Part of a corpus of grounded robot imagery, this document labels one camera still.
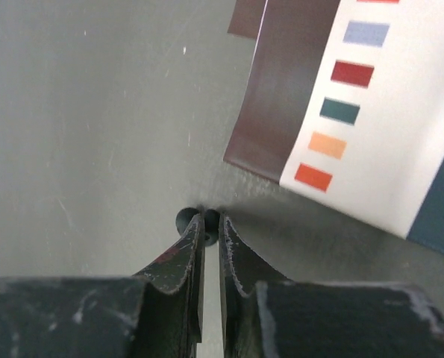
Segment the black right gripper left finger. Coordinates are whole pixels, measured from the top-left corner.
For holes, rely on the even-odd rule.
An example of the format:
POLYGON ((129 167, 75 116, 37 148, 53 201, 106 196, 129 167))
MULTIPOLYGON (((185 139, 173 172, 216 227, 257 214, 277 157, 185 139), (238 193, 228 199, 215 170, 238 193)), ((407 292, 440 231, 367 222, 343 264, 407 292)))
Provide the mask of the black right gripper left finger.
POLYGON ((204 219, 124 277, 0 277, 0 357, 194 357, 204 219))

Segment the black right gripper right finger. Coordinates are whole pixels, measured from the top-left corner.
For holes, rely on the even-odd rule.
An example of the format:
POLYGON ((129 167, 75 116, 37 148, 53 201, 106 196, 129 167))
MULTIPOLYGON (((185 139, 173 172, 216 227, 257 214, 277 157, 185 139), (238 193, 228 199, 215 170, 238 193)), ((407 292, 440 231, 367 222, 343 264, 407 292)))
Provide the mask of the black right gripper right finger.
POLYGON ((226 357, 444 357, 444 318, 417 286, 300 283, 219 221, 226 357))

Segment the black earbuds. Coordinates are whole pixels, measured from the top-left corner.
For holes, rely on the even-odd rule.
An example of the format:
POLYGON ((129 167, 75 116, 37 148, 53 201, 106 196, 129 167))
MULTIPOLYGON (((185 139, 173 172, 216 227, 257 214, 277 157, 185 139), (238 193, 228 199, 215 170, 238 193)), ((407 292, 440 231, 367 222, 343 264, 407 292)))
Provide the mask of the black earbuds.
POLYGON ((205 246, 215 245, 219 238, 219 220, 220 213, 214 209, 198 209, 195 207, 186 207, 180 210, 175 217, 175 226, 179 235, 188 227, 192 218, 202 214, 205 228, 205 246))

